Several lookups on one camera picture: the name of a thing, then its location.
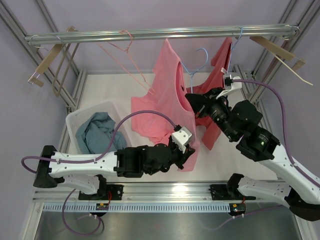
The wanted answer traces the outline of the light pink t-shirt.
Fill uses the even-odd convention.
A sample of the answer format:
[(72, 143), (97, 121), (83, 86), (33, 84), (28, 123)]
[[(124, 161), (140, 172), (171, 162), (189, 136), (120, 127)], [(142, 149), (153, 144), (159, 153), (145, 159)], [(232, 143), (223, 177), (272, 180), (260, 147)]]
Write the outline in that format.
[[(131, 111), (152, 110), (162, 113), (192, 133), (189, 145), (195, 149), (195, 153), (183, 165), (183, 172), (191, 172), (196, 165), (200, 141), (196, 135), (195, 114), (185, 97), (187, 91), (180, 61), (170, 42), (165, 40), (153, 68), (155, 77), (151, 90), (143, 97), (131, 98)], [(131, 129), (154, 144), (167, 144), (174, 131), (165, 118), (152, 113), (131, 117)]]

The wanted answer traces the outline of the light blue wire hanger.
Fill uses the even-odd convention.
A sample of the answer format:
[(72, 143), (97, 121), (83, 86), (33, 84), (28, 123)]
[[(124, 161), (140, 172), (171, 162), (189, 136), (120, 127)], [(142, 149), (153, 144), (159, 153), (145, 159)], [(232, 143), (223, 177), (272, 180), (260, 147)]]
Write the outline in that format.
[(208, 64), (208, 61), (209, 61), (209, 54), (208, 54), (208, 51), (204, 48), (204, 47), (200, 47), (200, 48), (197, 48), (195, 50), (196, 52), (204, 52), (204, 55), (205, 55), (205, 61), (204, 63), (199, 66), (198, 68), (196, 68), (195, 70), (193, 71), (190, 71), (186, 66), (185, 64), (180, 61), (180, 64), (182, 66), (182, 68), (184, 69), (184, 71), (189, 75), (190, 77), (190, 93), (192, 94), (194, 91), (193, 91), (193, 78), (195, 76), (195, 74), (197, 74), (200, 70), (202, 70), (207, 64)]

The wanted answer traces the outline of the pink wire hanger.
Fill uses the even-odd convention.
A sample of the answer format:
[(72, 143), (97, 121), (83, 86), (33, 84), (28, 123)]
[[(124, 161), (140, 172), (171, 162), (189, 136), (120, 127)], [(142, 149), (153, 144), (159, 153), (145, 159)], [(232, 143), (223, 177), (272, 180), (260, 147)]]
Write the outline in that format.
[(97, 43), (97, 45), (115, 62), (117, 63), (136, 83), (138, 83), (143, 89), (145, 89), (148, 93), (150, 93), (151, 95), (155, 94), (155, 90), (153, 89), (153, 87), (147, 82), (145, 75), (142, 73), (142, 71), (140, 70), (140, 68), (137, 66), (136, 62), (134, 61), (134, 59), (132, 58), (132, 55), (129, 53), (129, 50), (131, 48), (131, 45), (133, 43), (134, 37), (132, 36), (132, 34), (123, 29), (118, 31), (118, 33), (120, 35), (128, 35), (129, 36), (129, 44), (125, 47), (122, 48), (114, 43), (111, 42), (107, 42), (109, 45), (113, 46), (114, 48), (124, 52), (126, 54), (126, 56), (128, 57), (128, 59), (131, 61), (131, 63), (133, 64), (133, 66), (135, 67), (135, 69), (138, 71), (138, 73), (140, 74), (140, 76), (142, 77), (143, 81), (140, 81), (137, 77), (135, 77), (131, 72), (129, 72), (123, 64), (121, 64), (121, 62), (114, 57), (112, 54), (110, 54), (110, 52), (101, 44), (101, 43)]

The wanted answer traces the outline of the blue-grey t-shirt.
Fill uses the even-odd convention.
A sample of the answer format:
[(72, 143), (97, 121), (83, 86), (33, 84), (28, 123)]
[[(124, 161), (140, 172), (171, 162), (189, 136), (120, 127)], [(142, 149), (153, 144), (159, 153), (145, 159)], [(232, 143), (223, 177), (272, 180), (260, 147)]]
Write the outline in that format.
[(115, 133), (115, 124), (107, 112), (94, 113), (76, 131), (75, 139), (80, 152), (102, 154), (126, 148), (127, 141), (121, 132)]

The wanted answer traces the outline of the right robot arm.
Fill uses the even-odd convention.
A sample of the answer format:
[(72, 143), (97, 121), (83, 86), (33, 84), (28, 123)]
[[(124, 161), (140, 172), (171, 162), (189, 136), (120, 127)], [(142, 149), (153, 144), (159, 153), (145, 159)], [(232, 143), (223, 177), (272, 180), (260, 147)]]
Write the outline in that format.
[(229, 106), (223, 89), (204, 94), (187, 93), (197, 118), (209, 117), (246, 158), (272, 170), (284, 183), (264, 182), (234, 173), (226, 184), (232, 199), (255, 197), (287, 207), (306, 221), (320, 219), (320, 180), (289, 156), (286, 148), (267, 129), (259, 126), (262, 114), (248, 100)]

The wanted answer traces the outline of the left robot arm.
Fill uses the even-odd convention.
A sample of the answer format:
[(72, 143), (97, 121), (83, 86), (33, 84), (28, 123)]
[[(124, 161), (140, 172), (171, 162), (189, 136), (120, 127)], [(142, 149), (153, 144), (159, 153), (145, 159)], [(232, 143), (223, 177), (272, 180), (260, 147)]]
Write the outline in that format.
[(171, 165), (183, 170), (195, 149), (186, 145), (181, 151), (172, 140), (168, 144), (126, 147), (98, 154), (67, 154), (52, 145), (44, 146), (33, 186), (53, 189), (64, 186), (101, 200), (107, 195), (108, 176), (141, 178), (143, 175), (166, 173)]

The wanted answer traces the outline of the dark pink t-shirt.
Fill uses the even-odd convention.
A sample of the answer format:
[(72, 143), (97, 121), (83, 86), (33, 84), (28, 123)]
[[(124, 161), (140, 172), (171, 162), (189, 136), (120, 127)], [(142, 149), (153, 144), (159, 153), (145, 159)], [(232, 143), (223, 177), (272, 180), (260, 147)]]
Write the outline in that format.
[[(222, 69), (227, 70), (229, 67), (230, 62), (230, 55), (232, 49), (232, 38), (227, 37), (222, 45), (220, 46), (219, 50), (215, 54), (215, 56), (211, 59), (211, 66), (213, 67), (212, 72), (208, 76), (208, 78), (204, 81), (204, 83), (195, 86), (192, 88), (193, 93), (196, 94), (204, 94), (207, 93), (212, 88), (223, 88), (224, 81)], [(201, 141), (204, 146), (208, 150), (212, 150), (215, 142), (217, 141), (218, 137), (222, 133), (219, 127), (213, 122), (213, 120), (207, 116), (204, 118), (196, 118), (195, 119), (196, 126), (203, 126), (206, 128)]]

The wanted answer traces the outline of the right beige clip hanger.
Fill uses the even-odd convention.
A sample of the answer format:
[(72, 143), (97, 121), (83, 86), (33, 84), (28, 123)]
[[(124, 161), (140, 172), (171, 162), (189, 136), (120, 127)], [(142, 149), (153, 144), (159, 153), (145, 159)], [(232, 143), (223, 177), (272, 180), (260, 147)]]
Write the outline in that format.
[[(281, 64), (283, 64), (288, 70), (290, 70), (294, 75), (296, 75), (301, 81), (310, 86), (314, 85), (313, 83), (305, 80), (297, 73), (297, 70), (306, 64), (306, 61), (304, 59), (297, 58), (293, 53), (285, 50), (284, 48), (271, 42), (263, 36), (250, 36), (249, 39), (268, 50)], [(286, 61), (292, 61), (296, 59), (296, 62), (292, 67), (290, 67), (283, 61), (283, 59)]]

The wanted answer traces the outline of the beige clip hanger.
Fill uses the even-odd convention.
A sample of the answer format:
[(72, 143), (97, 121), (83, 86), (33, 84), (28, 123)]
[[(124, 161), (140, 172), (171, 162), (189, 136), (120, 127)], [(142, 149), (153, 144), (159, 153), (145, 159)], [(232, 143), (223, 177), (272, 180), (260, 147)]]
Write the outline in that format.
[(43, 75), (45, 73), (45, 71), (50, 67), (50, 65), (53, 63), (53, 61), (56, 59), (56, 57), (60, 54), (60, 52), (63, 51), (62, 58), (59, 62), (57, 70), (54, 74), (53, 81), (51, 83), (51, 88), (52, 88), (53, 94), (56, 97), (59, 97), (61, 95), (61, 91), (64, 86), (64, 82), (67, 77), (68, 71), (73, 63), (74, 57), (76, 55), (76, 52), (77, 52), (80, 44), (77, 43), (75, 45), (71, 56), (68, 58), (68, 63), (67, 63), (66, 69), (63, 73), (62, 79), (58, 83), (58, 87), (56, 88), (55, 84), (58, 81), (58, 75), (60, 73), (60, 70), (62, 68), (62, 65), (63, 65), (65, 59), (68, 56), (69, 49), (71, 47), (71, 43), (63, 43), (63, 41), (58, 36), (56, 36), (56, 37), (59, 39), (60, 43), (55, 44), (52, 47), (52, 49), (50, 51), (48, 51), (48, 54), (45, 56), (45, 58), (42, 60), (42, 62), (35, 69), (35, 72), (28, 78), (27, 82), (31, 85), (36, 84), (37, 86), (42, 87), (44, 85), (44, 83), (38, 79), (39, 76)]
[[(293, 53), (285, 50), (284, 48), (271, 42), (263, 36), (250, 36), (249, 39), (268, 50), (281, 64), (283, 64), (288, 70), (290, 70), (294, 75), (296, 75), (301, 81), (310, 86), (314, 85), (313, 83), (305, 80), (297, 73), (297, 70), (306, 64), (306, 61), (304, 59), (297, 58)], [(296, 59), (296, 62), (292, 67), (290, 67), (283, 61), (283, 59), (286, 61), (292, 61)]]

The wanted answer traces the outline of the left beige clip hanger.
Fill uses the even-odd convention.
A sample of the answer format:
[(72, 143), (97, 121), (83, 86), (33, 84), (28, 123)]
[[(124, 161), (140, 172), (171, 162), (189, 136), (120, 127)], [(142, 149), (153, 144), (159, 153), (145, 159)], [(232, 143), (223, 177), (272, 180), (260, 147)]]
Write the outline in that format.
[(45, 73), (45, 71), (50, 67), (50, 65), (53, 63), (53, 61), (56, 59), (56, 57), (60, 54), (60, 52), (63, 51), (62, 58), (59, 62), (57, 70), (54, 74), (53, 81), (51, 83), (51, 88), (52, 88), (53, 94), (56, 97), (59, 97), (61, 95), (61, 91), (64, 86), (64, 82), (67, 77), (68, 71), (73, 63), (74, 57), (76, 55), (76, 52), (77, 52), (80, 44), (77, 43), (75, 45), (71, 56), (68, 58), (68, 63), (67, 63), (66, 69), (63, 73), (62, 79), (58, 83), (58, 87), (56, 88), (55, 84), (58, 81), (58, 75), (60, 73), (60, 70), (62, 68), (62, 65), (63, 65), (65, 59), (68, 56), (69, 49), (71, 47), (71, 43), (63, 43), (63, 41), (58, 36), (56, 36), (56, 37), (59, 39), (60, 43), (55, 44), (52, 47), (52, 49), (50, 51), (48, 51), (48, 54), (45, 56), (45, 58), (42, 60), (42, 62), (35, 69), (35, 72), (28, 78), (27, 82), (31, 85), (36, 84), (37, 86), (42, 87), (44, 85), (44, 83), (38, 79), (39, 76), (43, 75)]

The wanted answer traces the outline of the white plastic basket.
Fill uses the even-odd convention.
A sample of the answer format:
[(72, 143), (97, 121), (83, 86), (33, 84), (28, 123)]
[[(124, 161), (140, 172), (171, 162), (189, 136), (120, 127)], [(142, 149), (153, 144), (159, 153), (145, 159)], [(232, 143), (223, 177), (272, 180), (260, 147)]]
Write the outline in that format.
[(120, 115), (120, 110), (116, 108), (116, 105), (110, 101), (105, 100), (100, 103), (87, 106), (82, 109), (78, 109), (73, 113), (70, 113), (66, 117), (66, 125), (69, 133), (69, 137), (71, 140), (71, 143), (73, 145), (73, 149), (77, 154), (83, 154), (80, 152), (79, 145), (76, 140), (76, 132), (78, 128), (87, 121), (94, 113), (97, 112), (107, 112), (109, 116), (115, 121), (115, 127), (114, 127), (114, 133), (112, 135), (112, 138), (115, 138), (115, 135), (117, 132), (121, 132), (126, 140), (127, 147), (131, 145), (130, 139), (128, 136), (128, 131), (125, 129), (125, 125), (122, 124), (118, 130), (116, 130), (117, 124), (120, 123), (122, 120), (122, 117)]

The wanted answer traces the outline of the aluminium front frame rail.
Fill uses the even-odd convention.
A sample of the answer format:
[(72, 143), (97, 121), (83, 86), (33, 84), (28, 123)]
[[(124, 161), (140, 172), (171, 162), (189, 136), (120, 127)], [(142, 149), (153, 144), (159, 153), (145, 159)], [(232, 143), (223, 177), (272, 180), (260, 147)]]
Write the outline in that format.
[[(212, 184), (226, 184), (235, 189), (236, 185), (225, 181), (198, 182), (108, 182), (108, 184), (123, 185), (122, 200), (111, 200), (121, 203), (179, 203), (179, 202), (230, 202), (233, 200), (212, 200), (209, 186)], [(106, 192), (106, 187), (98, 194)], [(34, 203), (58, 202), (62, 203), (68, 195), (71, 202), (106, 202), (108, 200), (78, 200), (79, 190), (72, 191), (63, 186), (56, 188), (37, 188), (32, 197)]]

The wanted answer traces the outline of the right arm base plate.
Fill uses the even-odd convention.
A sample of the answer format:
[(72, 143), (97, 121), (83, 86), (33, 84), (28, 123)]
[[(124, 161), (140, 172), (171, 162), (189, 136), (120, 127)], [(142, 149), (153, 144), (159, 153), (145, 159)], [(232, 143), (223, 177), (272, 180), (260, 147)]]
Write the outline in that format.
[(256, 200), (254, 196), (244, 196), (237, 189), (228, 188), (226, 184), (211, 184), (208, 188), (212, 200)]

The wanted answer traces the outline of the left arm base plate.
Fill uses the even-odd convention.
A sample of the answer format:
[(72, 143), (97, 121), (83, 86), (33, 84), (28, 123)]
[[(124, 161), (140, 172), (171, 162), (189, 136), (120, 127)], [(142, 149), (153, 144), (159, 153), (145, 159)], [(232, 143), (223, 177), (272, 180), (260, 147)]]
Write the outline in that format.
[(124, 186), (122, 184), (107, 184), (105, 193), (96, 193), (88, 195), (84, 193), (78, 194), (78, 200), (81, 201), (121, 201)]

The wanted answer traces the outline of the aluminium hanging rail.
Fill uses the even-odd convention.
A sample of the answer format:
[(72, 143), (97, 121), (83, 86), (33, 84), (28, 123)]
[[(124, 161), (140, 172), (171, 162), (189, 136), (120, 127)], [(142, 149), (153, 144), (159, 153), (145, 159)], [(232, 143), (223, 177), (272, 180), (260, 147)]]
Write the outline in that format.
[(292, 24), (174, 27), (162, 29), (114, 30), (114, 31), (69, 31), (28, 34), (24, 40), (32, 46), (99, 43), (131, 40), (191, 39), (276, 36), (291, 39), (300, 33), (300, 28)]

